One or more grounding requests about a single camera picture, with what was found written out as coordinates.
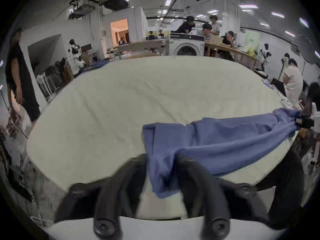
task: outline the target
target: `blue towel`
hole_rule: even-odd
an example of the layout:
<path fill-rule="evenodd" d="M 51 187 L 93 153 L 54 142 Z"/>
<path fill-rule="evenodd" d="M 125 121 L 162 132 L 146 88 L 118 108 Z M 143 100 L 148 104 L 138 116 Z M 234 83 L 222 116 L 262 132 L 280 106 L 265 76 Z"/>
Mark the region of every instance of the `blue towel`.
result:
<path fill-rule="evenodd" d="M 143 126 L 149 176 L 159 198 L 175 194 L 176 154 L 198 160 L 212 175 L 223 175 L 250 165 L 272 150 L 299 127 L 299 110 L 279 108 L 273 113 L 226 119 L 203 118 L 186 126 L 154 123 Z"/>

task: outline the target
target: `doorway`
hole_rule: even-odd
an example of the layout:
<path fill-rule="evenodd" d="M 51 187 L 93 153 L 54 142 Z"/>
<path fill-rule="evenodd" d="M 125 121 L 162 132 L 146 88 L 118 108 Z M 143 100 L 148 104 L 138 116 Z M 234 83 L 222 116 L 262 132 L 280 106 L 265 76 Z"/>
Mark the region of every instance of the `doorway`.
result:
<path fill-rule="evenodd" d="M 129 40 L 129 28 L 128 19 L 124 18 L 118 21 L 110 23 L 113 46 L 118 46 L 119 41 L 122 39 L 128 43 Z"/>

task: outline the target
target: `shirt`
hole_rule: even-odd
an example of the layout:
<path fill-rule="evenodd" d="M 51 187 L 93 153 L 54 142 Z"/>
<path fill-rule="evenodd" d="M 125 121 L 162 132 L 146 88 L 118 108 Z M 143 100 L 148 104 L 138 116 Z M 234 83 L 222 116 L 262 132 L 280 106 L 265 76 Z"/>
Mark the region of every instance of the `shirt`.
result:
<path fill-rule="evenodd" d="M 288 82 L 284 85 L 285 94 L 291 104 L 295 105 L 302 92 L 303 78 L 296 66 L 288 66 L 285 74 L 289 78 Z"/>
<path fill-rule="evenodd" d="M 177 33 L 183 33 L 183 34 L 186 34 L 186 30 L 189 30 L 189 33 L 190 31 L 192 30 L 192 28 L 195 28 L 196 25 L 193 24 L 193 26 L 190 26 L 188 22 L 183 22 L 179 28 L 177 29 Z"/>
<path fill-rule="evenodd" d="M 11 62 L 15 58 L 18 59 L 21 88 L 22 88 L 22 91 L 24 91 L 24 89 L 28 89 L 29 86 L 32 86 L 32 82 L 31 82 L 31 76 L 30 76 L 28 67 L 26 65 L 26 61 L 24 60 L 22 50 L 19 46 L 19 43 L 15 44 L 10 48 L 9 54 L 8 54 L 8 60 L 5 68 L 7 84 L 8 86 L 10 86 L 11 90 L 13 90 L 14 92 L 17 89 L 17 86 L 12 76 Z"/>
<path fill-rule="evenodd" d="M 214 36 L 214 34 L 211 34 L 211 33 L 208 34 L 207 36 L 205 36 L 203 30 L 200 30 L 197 34 L 198 34 L 199 36 L 204 36 L 206 42 L 209 42 L 210 39 Z"/>
<path fill-rule="evenodd" d="M 219 27 L 218 23 L 216 23 L 216 24 L 212 24 L 211 23 L 211 26 L 212 26 L 211 33 L 214 33 L 214 32 L 217 32 L 217 31 L 220 32 L 220 27 Z"/>

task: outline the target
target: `black hair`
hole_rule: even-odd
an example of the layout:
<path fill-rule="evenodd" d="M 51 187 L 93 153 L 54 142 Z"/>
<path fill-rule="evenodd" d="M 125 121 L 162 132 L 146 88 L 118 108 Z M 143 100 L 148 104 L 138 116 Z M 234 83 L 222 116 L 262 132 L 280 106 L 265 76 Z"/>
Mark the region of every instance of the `black hair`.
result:
<path fill-rule="evenodd" d="M 317 106 L 317 110 L 320 110 L 320 85 L 317 82 L 312 82 L 309 86 L 307 100 L 311 99 Z"/>
<path fill-rule="evenodd" d="M 209 24 L 209 23 L 204 23 L 204 24 L 202 25 L 202 29 L 212 30 L 212 26 L 211 26 L 211 24 Z"/>
<path fill-rule="evenodd" d="M 216 15 L 210 15 L 209 17 L 210 20 L 218 20 L 218 17 Z"/>
<path fill-rule="evenodd" d="M 294 59 L 289 59 L 289 65 L 291 64 L 291 63 L 293 63 L 296 67 L 298 66 L 298 64 L 297 64 L 297 62 L 294 60 Z"/>
<path fill-rule="evenodd" d="M 235 36 L 235 34 L 233 33 L 233 31 L 231 31 L 231 30 L 230 30 L 230 31 L 228 31 L 228 33 L 226 33 L 226 35 L 227 35 L 227 34 L 232 35 L 232 37 L 233 37 L 233 38 L 234 38 L 234 36 Z"/>
<path fill-rule="evenodd" d="M 194 22 L 195 18 L 193 16 L 187 16 L 186 21 L 187 22 Z"/>

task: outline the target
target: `person's hand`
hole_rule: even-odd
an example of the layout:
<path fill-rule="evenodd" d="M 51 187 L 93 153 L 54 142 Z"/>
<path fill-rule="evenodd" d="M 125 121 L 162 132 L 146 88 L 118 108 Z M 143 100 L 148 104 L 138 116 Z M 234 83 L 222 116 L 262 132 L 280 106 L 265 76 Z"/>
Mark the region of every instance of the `person's hand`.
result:
<path fill-rule="evenodd" d="M 17 86 L 16 102 L 17 102 L 18 104 L 21 104 L 21 103 L 22 103 L 22 90 L 21 90 L 21 86 Z"/>

